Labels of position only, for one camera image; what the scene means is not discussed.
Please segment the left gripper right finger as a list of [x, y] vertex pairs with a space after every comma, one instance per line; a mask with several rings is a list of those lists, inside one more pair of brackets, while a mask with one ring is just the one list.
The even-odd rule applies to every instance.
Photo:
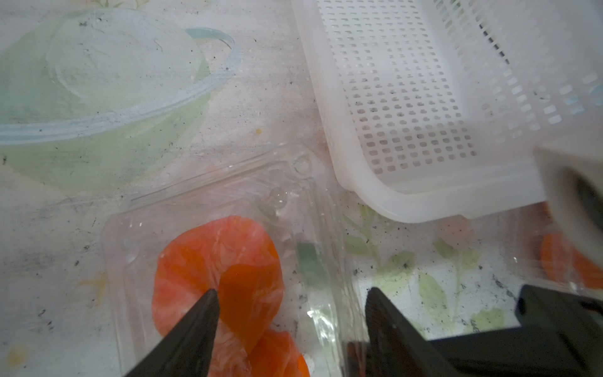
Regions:
[[365, 317], [373, 376], [461, 375], [376, 287], [367, 294]]

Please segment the clear clamshell container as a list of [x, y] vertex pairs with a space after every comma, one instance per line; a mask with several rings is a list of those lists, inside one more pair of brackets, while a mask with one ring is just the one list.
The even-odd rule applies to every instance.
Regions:
[[101, 235], [123, 372], [206, 292], [213, 376], [363, 376], [364, 321], [334, 182], [288, 144], [132, 199]]
[[545, 202], [509, 213], [501, 255], [527, 284], [602, 299], [602, 268], [574, 247]]

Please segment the white perforated plastic basket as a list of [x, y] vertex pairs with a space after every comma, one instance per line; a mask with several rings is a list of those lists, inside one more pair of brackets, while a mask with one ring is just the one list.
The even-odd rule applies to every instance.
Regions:
[[600, 1], [295, 1], [339, 184], [386, 218], [545, 200], [537, 145], [602, 124]]

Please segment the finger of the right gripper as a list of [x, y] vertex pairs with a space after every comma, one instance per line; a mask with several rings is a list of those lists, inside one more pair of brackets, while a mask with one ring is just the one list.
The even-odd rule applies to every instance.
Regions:
[[600, 376], [602, 302], [524, 285], [516, 328], [431, 343], [464, 376]]

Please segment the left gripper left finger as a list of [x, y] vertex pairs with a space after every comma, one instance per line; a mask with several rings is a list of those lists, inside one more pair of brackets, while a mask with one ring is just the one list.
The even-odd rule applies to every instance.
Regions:
[[220, 306], [208, 290], [127, 377], [206, 377], [210, 371]]

